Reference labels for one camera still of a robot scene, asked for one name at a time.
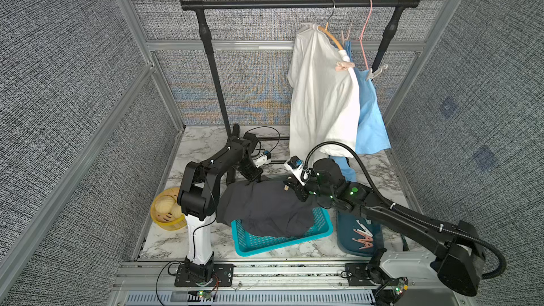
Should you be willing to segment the dark grey garment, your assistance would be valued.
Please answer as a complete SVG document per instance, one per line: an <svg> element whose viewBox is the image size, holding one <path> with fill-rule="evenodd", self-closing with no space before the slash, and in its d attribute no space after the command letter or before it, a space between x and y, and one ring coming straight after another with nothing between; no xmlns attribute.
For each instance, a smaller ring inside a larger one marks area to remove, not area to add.
<svg viewBox="0 0 544 306"><path fill-rule="evenodd" d="M225 189L216 214L224 225L240 221L251 235L300 237L314 225L315 208L315 201L300 201L282 181L238 181Z"/></svg>

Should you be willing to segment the teal plastic basket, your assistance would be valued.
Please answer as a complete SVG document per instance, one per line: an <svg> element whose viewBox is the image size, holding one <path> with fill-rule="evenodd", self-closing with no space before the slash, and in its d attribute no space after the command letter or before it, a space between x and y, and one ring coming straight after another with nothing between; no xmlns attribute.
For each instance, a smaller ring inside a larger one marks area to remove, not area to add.
<svg viewBox="0 0 544 306"><path fill-rule="evenodd" d="M240 256L248 257L325 238L333 233L327 209L314 208L313 218L314 225L301 237L258 237L247 232L240 220L235 220L231 224L235 251Z"/></svg>

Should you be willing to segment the white t-shirt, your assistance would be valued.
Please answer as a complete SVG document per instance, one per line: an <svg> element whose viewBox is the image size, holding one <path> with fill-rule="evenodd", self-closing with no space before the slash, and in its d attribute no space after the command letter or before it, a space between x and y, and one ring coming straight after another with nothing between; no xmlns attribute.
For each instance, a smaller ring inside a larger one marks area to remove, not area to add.
<svg viewBox="0 0 544 306"><path fill-rule="evenodd" d="M303 24L296 34L288 82L290 105L290 156L304 160L320 143L331 142L334 108L332 89L340 74L337 62L351 62L347 51L333 45L317 24Z"/></svg>

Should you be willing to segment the light blue t-shirt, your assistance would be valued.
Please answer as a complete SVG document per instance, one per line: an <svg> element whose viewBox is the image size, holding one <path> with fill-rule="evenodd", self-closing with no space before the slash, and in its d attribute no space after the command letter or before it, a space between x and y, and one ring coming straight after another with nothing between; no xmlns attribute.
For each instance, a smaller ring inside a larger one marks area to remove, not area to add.
<svg viewBox="0 0 544 306"><path fill-rule="evenodd" d="M329 139L357 154L375 154L390 148L388 133L370 79L371 70L357 67L338 72L330 103L334 108Z"/></svg>

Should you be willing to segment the beige clothespin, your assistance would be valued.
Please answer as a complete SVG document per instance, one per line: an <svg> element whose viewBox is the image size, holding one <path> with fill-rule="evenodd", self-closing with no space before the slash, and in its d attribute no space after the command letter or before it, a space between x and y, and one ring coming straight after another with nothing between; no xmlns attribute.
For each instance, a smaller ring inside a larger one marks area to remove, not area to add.
<svg viewBox="0 0 544 306"><path fill-rule="evenodd" d="M385 70L389 68L388 64L381 65L377 70L369 70L366 80L373 81L376 77L380 76Z"/></svg>

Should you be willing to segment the pink clothes hanger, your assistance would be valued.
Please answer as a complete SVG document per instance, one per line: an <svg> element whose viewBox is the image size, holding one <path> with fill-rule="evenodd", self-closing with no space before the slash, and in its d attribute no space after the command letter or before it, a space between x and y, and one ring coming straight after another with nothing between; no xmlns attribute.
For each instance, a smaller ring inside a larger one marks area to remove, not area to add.
<svg viewBox="0 0 544 306"><path fill-rule="evenodd" d="M368 11L368 15L365 19L365 23L364 23L364 26L361 30L361 33L360 33L360 36L359 36L359 45L361 47L361 52L363 54L363 57L364 57L364 65L365 65L365 70L370 70L370 67L368 66L368 58L366 56L366 50L365 50L365 47L364 47L364 44L363 44L363 41L364 41L364 36L365 36L365 33L366 33L366 29L367 29L367 26L368 26L368 23L372 17L372 13L373 13L373 0L368 0L370 6L369 6L369 11Z"/></svg>

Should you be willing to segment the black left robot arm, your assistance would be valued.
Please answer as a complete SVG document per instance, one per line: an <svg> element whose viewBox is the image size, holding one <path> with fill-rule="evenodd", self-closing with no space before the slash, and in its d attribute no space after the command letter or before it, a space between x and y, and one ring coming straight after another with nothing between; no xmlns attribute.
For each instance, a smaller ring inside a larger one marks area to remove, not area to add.
<svg viewBox="0 0 544 306"><path fill-rule="evenodd" d="M251 155L258 137L245 133L229 137L225 146L212 157L187 164L178 194L178 205L186 217L189 249L184 269L205 281L213 274L213 250L210 226L216 220L222 177L231 169L248 181L259 181L263 169L256 166Z"/></svg>

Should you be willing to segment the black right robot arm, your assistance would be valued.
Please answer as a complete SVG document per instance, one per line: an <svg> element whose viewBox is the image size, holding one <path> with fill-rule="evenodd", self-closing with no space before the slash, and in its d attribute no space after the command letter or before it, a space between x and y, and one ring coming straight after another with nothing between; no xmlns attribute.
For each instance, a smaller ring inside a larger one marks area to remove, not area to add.
<svg viewBox="0 0 544 306"><path fill-rule="evenodd" d="M429 268L443 285L464 296L477 295L486 258L473 225L440 221L398 205L374 188L345 180L331 159L307 168L292 157L284 166L290 171L285 183L299 200L371 220L414 240L433 254Z"/></svg>

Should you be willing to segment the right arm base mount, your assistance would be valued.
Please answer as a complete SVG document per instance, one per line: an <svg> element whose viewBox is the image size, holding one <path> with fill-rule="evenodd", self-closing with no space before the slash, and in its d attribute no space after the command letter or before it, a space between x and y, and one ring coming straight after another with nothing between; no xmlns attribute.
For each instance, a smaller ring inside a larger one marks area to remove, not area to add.
<svg viewBox="0 0 544 306"><path fill-rule="evenodd" d="M366 264L347 263L339 275L346 279L351 287L375 286L366 270Z"/></svg>

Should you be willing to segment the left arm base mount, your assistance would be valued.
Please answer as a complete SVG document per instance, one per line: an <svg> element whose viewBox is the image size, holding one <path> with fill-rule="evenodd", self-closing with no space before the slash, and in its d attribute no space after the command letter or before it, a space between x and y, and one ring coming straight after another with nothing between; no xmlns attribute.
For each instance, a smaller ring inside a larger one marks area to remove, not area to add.
<svg viewBox="0 0 544 306"><path fill-rule="evenodd" d="M231 287L235 265L216 264L196 265L191 262L179 266L174 286L182 287Z"/></svg>

